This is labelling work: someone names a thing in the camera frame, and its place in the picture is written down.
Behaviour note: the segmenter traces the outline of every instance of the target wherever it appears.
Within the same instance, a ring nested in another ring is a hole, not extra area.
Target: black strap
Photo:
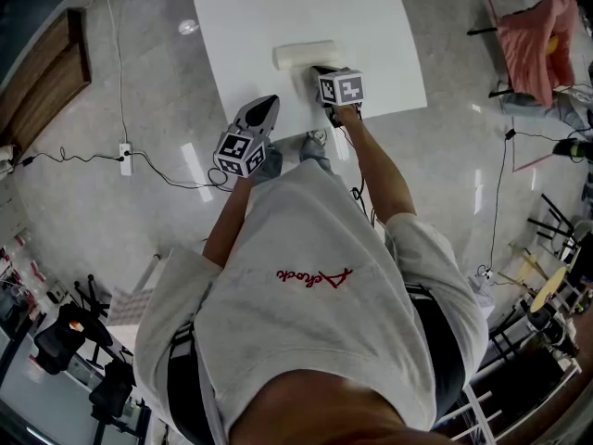
[[[195,445],[214,445],[202,401],[193,333],[194,324],[190,322],[178,330],[171,342],[167,371],[170,415],[187,440]]]
[[[465,382],[465,366],[457,339],[430,291],[408,287],[408,294],[423,324],[435,371],[436,420],[459,398]]]

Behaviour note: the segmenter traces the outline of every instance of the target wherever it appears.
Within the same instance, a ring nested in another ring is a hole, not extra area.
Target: shoe
[[[325,146],[327,143],[327,132],[324,130],[312,130],[307,132],[307,138],[314,139],[319,145]]]

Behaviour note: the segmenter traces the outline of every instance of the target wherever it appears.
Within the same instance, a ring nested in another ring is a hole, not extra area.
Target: pink chair
[[[574,85],[570,45],[577,16],[575,0],[542,0],[533,8],[502,17],[497,28],[468,32],[498,31],[511,89],[492,92],[490,97],[517,92],[551,107],[552,89]]]

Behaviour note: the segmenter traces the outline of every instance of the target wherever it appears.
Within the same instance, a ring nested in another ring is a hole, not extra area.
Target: power strip
[[[132,144],[120,144],[120,157],[123,157],[120,162],[121,174],[132,176]]]

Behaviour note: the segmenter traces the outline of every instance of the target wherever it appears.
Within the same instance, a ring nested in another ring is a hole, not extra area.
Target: desk
[[[328,127],[305,83],[308,71],[280,71],[272,63],[276,46],[323,40],[336,42],[343,66],[364,73],[363,117],[426,106],[416,46],[401,0],[194,2],[228,122],[247,102],[276,94],[281,109],[272,140]]]

